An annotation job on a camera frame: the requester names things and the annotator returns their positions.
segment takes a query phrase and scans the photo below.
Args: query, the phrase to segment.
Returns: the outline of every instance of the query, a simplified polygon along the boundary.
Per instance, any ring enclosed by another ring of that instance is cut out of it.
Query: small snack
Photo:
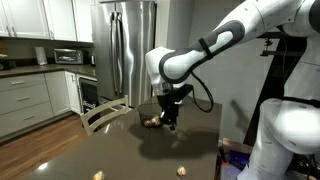
[[[103,171],[98,171],[93,177],[92,180],[104,180]]]
[[[155,116],[151,119],[152,125],[153,126],[159,126],[160,125],[160,117],[159,116]]]
[[[152,126],[152,122],[151,122],[150,120],[145,121],[145,122],[144,122],[144,126],[145,126],[145,127],[151,127],[151,126]]]
[[[177,175],[181,178],[184,178],[187,174],[186,169],[183,166],[179,166],[178,170],[177,170]]]

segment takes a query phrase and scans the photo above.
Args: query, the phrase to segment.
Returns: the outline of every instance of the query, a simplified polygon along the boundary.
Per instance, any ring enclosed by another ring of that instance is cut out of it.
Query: drawer
[[[0,136],[16,132],[52,117],[50,102],[0,115]]]
[[[0,91],[7,91],[39,84],[45,84],[45,79],[43,74],[34,74],[28,76],[17,76],[12,78],[0,79],[0,84]]]
[[[45,84],[0,92],[0,114],[49,101]]]

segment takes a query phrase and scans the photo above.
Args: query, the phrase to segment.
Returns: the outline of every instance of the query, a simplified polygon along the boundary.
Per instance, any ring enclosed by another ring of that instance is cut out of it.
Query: dark countertop
[[[0,78],[14,77],[14,76],[24,76],[37,73],[48,73],[55,71],[69,71],[89,77],[96,78],[95,67],[91,65],[58,65],[58,64],[48,64],[45,66],[23,66],[11,69],[8,71],[0,71]]]
[[[164,126],[142,127],[134,109],[25,179],[92,179],[103,170],[105,180],[180,180],[176,171],[182,165],[187,170],[184,179],[212,180],[221,109],[216,104],[211,113],[204,113],[186,98],[175,132]]]

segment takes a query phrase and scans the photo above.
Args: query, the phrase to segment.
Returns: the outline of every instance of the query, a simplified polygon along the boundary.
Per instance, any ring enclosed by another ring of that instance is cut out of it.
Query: drawer pull
[[[18,84],[24,84],[26,81],[18,81],[18,82],[12,82],[11,85],[18,85]]]
[[[26,120],[32,119],[34,117],[36,117],[36,116],[30,116],[30,117],[24,118],[23,120],[26,121]]]
[[[24,100],[27,100],[27,99],[30,99],[30,97],[24,97],[24,98],[21,98],[21,99],[17,99],[17,101],[24,101]]]

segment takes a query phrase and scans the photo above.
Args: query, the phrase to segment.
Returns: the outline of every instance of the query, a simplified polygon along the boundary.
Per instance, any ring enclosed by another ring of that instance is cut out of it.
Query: refrigerator door
[[[151,97],[145,54],[154,48],[154,1],[116,3],[118,24],[118,79],[121,95],[137,107]]]
[[[114,69],[116,27],[115,4],[106,3],[91,7],[94,51],[96,55],[96,73],[98,98],[100,104],[106,99],[117,99],[116,70]]]

